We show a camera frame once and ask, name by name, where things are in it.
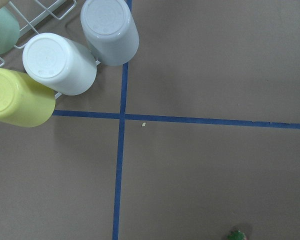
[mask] light green cup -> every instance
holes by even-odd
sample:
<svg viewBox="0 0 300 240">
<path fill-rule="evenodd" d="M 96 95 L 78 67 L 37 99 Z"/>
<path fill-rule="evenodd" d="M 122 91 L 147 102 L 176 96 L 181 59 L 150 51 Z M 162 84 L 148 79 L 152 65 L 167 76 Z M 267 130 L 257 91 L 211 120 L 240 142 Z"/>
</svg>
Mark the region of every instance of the light green cup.
<svg viewBox="0 0 300 240">
<path fill-rule="evenodd" d="M 11 50 L 20 36 L 17 19 L 5 7 L 0 9 L 0 54 Z"/>
</svg>

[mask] horizontal blue tape strip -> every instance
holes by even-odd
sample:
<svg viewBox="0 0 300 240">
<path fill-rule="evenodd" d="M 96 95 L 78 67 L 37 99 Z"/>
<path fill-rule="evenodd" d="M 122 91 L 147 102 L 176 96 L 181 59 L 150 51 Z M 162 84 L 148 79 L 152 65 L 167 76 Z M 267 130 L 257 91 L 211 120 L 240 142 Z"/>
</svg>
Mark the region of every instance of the horizontal blue tape strip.
<svg viewBox="0 0 300 240">
<path fill-rule="evenodd" d="M 126 114 L 125 119 L 153 121 L 153 122 L 170 122 L 170 123 L 231 125 L 231 126 L 246 126 L 246 127 L 279 128 L 279 129 L 300 129 L 300 123 L 227 120 L 227 119 L 180 117 L 180 116 Z"/>
<path fill-rule="evenodd" d="M 119 119 L 119 113 L 92 112 L 92 111 L 69 111 L 54 110 L 53 116 L 80 117 L 80 118 L 96 118 L 96 119 Z"/>
</svg>

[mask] drying rack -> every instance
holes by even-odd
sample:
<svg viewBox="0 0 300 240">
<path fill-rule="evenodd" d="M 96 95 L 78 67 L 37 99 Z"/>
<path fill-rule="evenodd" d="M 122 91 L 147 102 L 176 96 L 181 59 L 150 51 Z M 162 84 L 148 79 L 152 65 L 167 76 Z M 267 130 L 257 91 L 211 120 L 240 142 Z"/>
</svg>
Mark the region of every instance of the drying rack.
<svg viewBox="0 0 300 240">
<path fill-rule="evenodd" d="M 41 12 L 38 16 L 36 16 L 33 20 L 28 20 L 22 12 L 10 1 L 8 5 L 14 10 L 16 14 L 18 14 L 25 22 L 26 25 L 20 29 L 20 36 L 21 38 L 23 35 L 25 35 L 27 32 L 33 30 L 34 33 L 37 35 L 39 32 L 36 30 L 36 25 L 38 25 L 42 20 L 44 20 L 49 15 L 57 19 L 58 21 L 62 20 L 67 14 L 71 12 L 72 9 L 75 8 L 77 5 L 76 0 L 72 0 L 73 4 L 65 11 L 65 13 L 58 17 L 55 14 L 53 14 L 53 11 L 55 11 L 57 8 L 59 8 L 62 4 L 64 4 L 67 0 L 56 0 L 54 3 L 52 3 L 50 6 L 46 7 L 44 6 L 39 0 L 33 0 L 36 4 L 38 4 L 42 9 L 43 12 Z M 26 46 L 27 43 L 17 46 L 15 45 L 14 48 L 16 49 L 23 49 Z M 0 68 L 4 66 L 6 61 L 0 57 Z"/>
</svg>

